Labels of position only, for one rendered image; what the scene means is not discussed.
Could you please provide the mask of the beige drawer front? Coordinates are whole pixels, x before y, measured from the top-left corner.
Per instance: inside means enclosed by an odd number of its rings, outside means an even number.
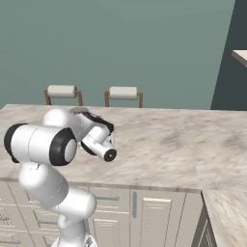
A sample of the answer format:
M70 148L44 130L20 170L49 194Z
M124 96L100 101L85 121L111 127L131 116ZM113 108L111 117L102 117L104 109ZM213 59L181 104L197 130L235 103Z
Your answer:
M89 229L98 247L129 247L129 214L96 211L89 218Z
M0 240L20 241L19 245L0 244L0 247L35 247L28 233L0 232Z
M5 230L25 231L26 226L16 206L0 205L0 217L9 217L9 221L1 222L0 228Z
M97 200L97 210L119 212L129 211L129 190L121 188L90 187L89 191L96 197L120 197L118 201Z
M57 225L38 224L38 220L57 222ZM34 210L31 214L29 226L31 230L58 232L58 214L49 211Z

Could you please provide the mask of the beige cabinet door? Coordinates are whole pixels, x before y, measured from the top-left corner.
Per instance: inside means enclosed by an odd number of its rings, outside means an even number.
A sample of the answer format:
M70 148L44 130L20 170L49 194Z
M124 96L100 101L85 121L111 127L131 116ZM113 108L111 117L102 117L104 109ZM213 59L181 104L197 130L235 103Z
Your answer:
M137 216L132 217L132 193L137 192ZM130 247L175 247L185 194L132 190Z

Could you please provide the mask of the white cushion wooden stool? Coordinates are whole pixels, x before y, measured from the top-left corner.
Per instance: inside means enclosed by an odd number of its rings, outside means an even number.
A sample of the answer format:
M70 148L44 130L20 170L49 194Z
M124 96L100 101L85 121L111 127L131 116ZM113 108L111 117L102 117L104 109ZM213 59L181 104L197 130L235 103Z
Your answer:
M108 107L110 100L139 100L139 107L143 107L143 93L137 87L111 86L104 92L104 105Z
M52 98L77 98L80 106L83 105L82 93L74 85L49 85L44 90L47 105L51 104Z

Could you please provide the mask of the beige cabinet side panel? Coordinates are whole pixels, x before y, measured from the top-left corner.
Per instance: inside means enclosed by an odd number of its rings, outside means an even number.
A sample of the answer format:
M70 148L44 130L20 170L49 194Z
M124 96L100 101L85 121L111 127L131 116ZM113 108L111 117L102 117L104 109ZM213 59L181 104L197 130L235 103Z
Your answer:
M201 197L203 206L191 247L218 247L206 208L204 194L201 194Z

